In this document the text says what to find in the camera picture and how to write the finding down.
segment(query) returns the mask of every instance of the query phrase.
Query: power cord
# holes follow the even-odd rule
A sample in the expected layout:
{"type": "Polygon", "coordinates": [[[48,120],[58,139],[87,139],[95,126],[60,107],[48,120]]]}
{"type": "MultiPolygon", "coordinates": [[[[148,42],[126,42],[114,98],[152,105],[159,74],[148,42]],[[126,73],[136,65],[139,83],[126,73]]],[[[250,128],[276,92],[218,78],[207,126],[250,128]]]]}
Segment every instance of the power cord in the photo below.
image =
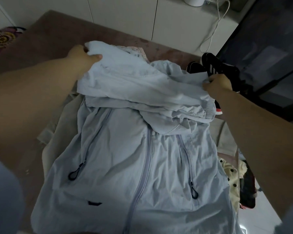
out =
{"type": "Polygon", "coordinates": [[[218,24],[219,24],[219,22],[224,18],[224,16],[227,14],[227,12],[228,12],[228,10],[229,10],[229,8],[230,8],[230,1],[229,1],[229,0],[225,0],[226,2],[228,2],[228,8],[227,8],[225,14],[224,14],[222,17],[220,17],[220,12],[219,12],[219,0],[217,0],[217,1],[207,0],[207,1],[209,1],[209,2],[211,2],[211,3],[216,3],[216,4],[217,4],[218,21],[217,21],[216,27],[215,27],[214,31],[212,32],[211,36],[208,37],[207,39],[205,39],[205,40],[201,43],[201,45],[200,45],[200,51],[201,51],[201,53],[206,53],[206,52],[210,49],[210,47],[211,47],[211,41],[212,41],[212,39],[213,39],[213,35],[214,35],[215,32],[216,32],[216,29],[217,29],[217,27],[218,27],[218,24]],[[210,41],[209,41],[209,46],[208,46],[207,50],[206,50],[205,52],[203,52],[203,51],[202,51],[202,45],[203,45],[203,43],[205,43],[205,42],[206,42],[207,40],[209,40],[209,39],[210,39],[210,41]]]}

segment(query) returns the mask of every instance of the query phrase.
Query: person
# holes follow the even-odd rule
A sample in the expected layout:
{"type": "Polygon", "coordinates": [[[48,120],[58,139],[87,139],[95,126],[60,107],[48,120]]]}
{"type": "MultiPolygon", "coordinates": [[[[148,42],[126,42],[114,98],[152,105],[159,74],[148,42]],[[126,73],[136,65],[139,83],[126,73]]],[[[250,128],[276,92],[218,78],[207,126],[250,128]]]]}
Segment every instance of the person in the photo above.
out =
{"type": "MultiPolygon", "coordinates": [[[[83,46],[66,58],[0,74],[0,233],[16,233],[24,209],[16,177],[15,145],[37,137],[79,79],[102,55],[83,46]]],[[[224,74],[211,76],[204,90],[216,99],[230,131],[283,224],[293,233],[293,125],[232,91],[224,74]]]]}

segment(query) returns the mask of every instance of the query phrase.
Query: zipper pull cord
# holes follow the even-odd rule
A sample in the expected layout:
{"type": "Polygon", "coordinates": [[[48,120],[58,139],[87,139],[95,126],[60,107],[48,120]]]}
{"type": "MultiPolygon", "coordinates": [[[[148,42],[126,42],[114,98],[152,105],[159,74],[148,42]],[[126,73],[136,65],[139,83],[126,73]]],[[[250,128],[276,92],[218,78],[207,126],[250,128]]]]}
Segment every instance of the zipper pull cord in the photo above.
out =
{"type": "Polygon", "coordinates": [[[70,181],[75,181],[75,180],[76,180],[80,168],[81,168],[82,165],[84,165],[85,163],[86,163],[86,162],[81,163],[76,171],[71,172],[71,173],[68,174],[68,179],[69,179],[70,181]]]}
{"type": "Polygon", "coordinates": [[[191,180],[190,180],[190,187],[191,187],[192,199],[197,199],[199,197],[199,193],[197,193],[197,191],[194,189],[194,185],[193,185],[193,182],[191,180]]]}

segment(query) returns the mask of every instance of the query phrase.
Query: zipper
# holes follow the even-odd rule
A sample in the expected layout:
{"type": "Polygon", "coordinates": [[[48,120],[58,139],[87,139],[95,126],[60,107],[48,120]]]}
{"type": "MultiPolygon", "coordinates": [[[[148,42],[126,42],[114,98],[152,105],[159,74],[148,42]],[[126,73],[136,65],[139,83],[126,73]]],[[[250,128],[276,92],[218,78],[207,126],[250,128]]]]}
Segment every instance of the zipper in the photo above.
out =
{"type": "Polygon", "coordinates": [[[195,187],[194,187],[194,183],[193,183],[193,173],[192,173],[192,162],[191,162],[191,158],[188,154],[188,151],[185,147],[185,144],[182,140],[182,137],[181,135],[177,135],[178,137],[178,140],[179,140],[179,143],[181,145],[181,147],[183,148],[186,156],[187,156],[187,160],[188,160],[188,165],[189,165],[189,186],[190,186],[190,190],[191,190],[191,196],[192,196],[192,199],[195,199],[197,200],[197,198],[199,197],[199,193],[195,190],[195,187]]]}
{"type": "Polygon", "coordinates": [[[152,155],[152,143],[151,143],[151,129],[148,129],[148,143],[147,143],[147,147],[146,147],[146,158],[145,158],[145,162],[144,162],[144,167],[143,167],[143,171],[141,174],[141,179],[139,182],[139,185],[137,187],[136,193],[133,197],[133,201],[130,204],[129,207],[129,211],[127,214],[127,219],[125,222],[125,227],[123,229],[123,234],[128,234],[129,233],[129,229],[130,229],[130,225],[131,225],[131,221],[133,219],[133,212],[136,208],[136,204],[145,188],[145,185],[147,183],[147,178],[149,176],[149,170],[150,170],[150,164],[151,164],[151,155],[152,155]]]}
{"type": "Polygon", "coordinates": [[[110,109],[109,113],[107,114],[107,116],[106,116],[106,117],[104,118],[104,120],[102,121],[102,126],[101,126],[101,128],[99,129],[98,133],[96,133],[96,134],[93,136],[93,138],[90,140],[89,144],[87,145],[88,148],[86,149],[85,155],[83,156],[83,157],[84,157],[83,162],[82,162],[81,164],[79,164],[77,170],[75,170],[75,171],[73,171],[73,172],[70,172],[70,173],[68,174],[67,177],[68,177],[68,179],[69,179],[70,181],[75,181],[76,178],[77,178],[77,176],[78,176],[78,173],[79,173],[80,169],[81,169],[83,166],[86,165],[86,162],[87,162],[87,156],[88,156],[88,149],[89,149],[89,147],[90,147],[92,141],[94,140],[94,138],[97,137],[97,136],[99,135],[100,131],[102,130],[102,127],[105,125],[107,119],[109,118],[109,116],[110,116],[110,114],[111,114],[111,111],[112,111],[112,109],[110,109]]]}

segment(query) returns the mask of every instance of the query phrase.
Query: pile of clothes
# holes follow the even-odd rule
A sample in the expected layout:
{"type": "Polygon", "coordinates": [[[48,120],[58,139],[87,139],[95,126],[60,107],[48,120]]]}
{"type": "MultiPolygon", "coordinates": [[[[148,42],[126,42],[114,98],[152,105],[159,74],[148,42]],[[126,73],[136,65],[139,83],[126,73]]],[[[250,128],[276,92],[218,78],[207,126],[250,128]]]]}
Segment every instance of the pile of clothes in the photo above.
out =
{"type": "Polygon", "coordinates": [[[103,59],[78,81],[74,136],[51,143],[63,151],[45,171],[34,232],[242,233],[209,131],[207,73],[86,46],[103,59]]]}

